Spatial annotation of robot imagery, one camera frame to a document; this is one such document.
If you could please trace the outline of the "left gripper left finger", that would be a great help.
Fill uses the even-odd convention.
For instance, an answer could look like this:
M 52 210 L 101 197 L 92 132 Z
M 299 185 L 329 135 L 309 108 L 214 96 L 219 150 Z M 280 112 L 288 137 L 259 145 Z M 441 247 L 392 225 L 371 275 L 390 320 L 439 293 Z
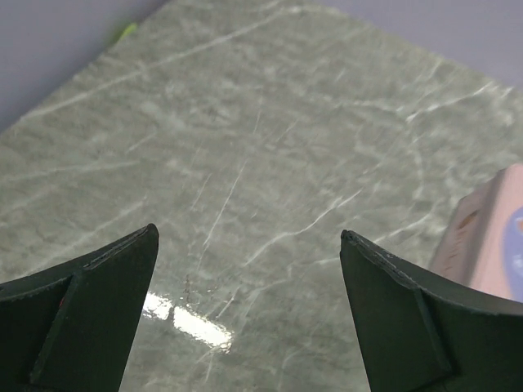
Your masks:
M 117 391 L 159 251 L 149 224 L 1 285 L 3 391 Z

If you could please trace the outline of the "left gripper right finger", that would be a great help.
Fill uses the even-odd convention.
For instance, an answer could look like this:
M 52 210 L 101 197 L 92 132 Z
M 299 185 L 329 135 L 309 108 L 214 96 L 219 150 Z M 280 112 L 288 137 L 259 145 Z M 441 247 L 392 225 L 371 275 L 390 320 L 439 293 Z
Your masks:
M 354 231 L 340 261 L 372 391 L 520 391 L 522 305 L 452 282 Z

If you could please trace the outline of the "silver tin lid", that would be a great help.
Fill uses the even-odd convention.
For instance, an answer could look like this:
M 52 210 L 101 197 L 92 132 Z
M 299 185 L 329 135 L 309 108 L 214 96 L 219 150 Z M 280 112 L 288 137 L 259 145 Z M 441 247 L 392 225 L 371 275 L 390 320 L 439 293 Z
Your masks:
M 462 198 L 450 277 L 477 291 L 522 301 L 522 165 L 513 164 Z

